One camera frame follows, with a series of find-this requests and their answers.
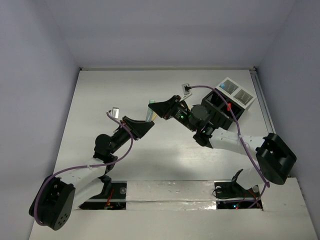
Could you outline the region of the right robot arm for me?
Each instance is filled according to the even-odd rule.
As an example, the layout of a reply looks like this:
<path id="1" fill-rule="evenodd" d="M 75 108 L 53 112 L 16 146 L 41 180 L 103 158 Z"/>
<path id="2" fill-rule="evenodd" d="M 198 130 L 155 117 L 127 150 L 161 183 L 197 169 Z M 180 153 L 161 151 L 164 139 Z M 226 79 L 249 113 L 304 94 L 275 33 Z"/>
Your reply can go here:
<path id="1" fill-rule="evenodd" d="M 167 101 L 149 103 L 148 107 L 160 118 L 173 118 L 194 132 L 193 139 L 200 146 L 228 150 L 249 158 L 252 167 L 240 169 L 230 183 L 235 196 L 242 196 L 253 186 L 263 183 L 283 185 L 297 161 L 279 135 L 246 136 L 225 130 L 210 122 L 213 114 L 207 107 L 196 104 L 188 108 L 178 95 Z"/>

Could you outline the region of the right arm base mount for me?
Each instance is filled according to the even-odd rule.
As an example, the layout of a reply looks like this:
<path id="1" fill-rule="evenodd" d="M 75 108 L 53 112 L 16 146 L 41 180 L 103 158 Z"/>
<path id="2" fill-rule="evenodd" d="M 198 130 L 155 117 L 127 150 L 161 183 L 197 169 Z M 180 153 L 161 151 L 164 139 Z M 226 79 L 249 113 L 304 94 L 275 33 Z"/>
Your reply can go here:
<path id="1" fill-rule="evenodd" d="M 244 189 L 236 182 L 242 171 L 243 169 L 239 170 L 232 177 L 231 181 L 218 181 L 214 183 L 212 195 L 216 198 L 216 208 L 218 210 L 263 208 L 261 200 L 257 201 L 261 195 L 257 185 L 250 189 Z"/>

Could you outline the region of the teal highlighter pen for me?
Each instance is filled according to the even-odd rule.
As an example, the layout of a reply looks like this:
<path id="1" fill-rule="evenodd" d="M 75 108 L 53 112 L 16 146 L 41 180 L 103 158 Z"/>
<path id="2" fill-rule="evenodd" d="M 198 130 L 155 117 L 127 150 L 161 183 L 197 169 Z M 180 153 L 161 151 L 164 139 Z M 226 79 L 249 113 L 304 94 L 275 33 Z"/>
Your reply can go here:
<path id="1" fill-rule="evenodd" d="M 154 114 L 154 111 L 151 108 L 148 107 L 145 121 L 146 122 L 151 122 L 153 114 Z"/>

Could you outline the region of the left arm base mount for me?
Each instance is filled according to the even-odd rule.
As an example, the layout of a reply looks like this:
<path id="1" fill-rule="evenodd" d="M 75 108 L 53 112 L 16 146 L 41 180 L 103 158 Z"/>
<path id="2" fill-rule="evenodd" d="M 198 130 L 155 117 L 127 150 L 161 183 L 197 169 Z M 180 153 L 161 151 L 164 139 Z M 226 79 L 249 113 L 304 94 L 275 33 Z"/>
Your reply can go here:
<path id="1" fill-rule="evenodd" d="M 103 183 L 99 194 L 93 195 L 82 203 L 81 210 L 125 210 L 127 196 L 127 182 L 113 181 L 109 176 L 100 177 Z"/>

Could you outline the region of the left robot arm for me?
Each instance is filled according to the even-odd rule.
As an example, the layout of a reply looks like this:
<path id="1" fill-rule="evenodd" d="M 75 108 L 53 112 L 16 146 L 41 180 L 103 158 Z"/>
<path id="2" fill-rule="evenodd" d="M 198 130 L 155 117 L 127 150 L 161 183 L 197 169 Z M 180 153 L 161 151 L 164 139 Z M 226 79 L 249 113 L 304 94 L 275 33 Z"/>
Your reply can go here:
<path id="1" fill-rule="evenodd" d="M 94 193 L 101 198 L 108 196 L 111 185 L 101 178 L 125 158 L 130 149 L 122 157 L 115 156 L 115 152 L 127 142 L 132 148 L 134 141 L 144 137 L 155 124 L 127 116 L 120 121 L 110 114 L 107 117 L 118 124 L 118 128 L 113 135 L 96 137 L 93 157 L 86 164 L 60 170 L 44 179 L 29 209 L 29 215 L 38 225 L 54 231 L 61 229 L 70 217 L 75 195 L 94 181 L 97 181 L 93 186 Z"/>

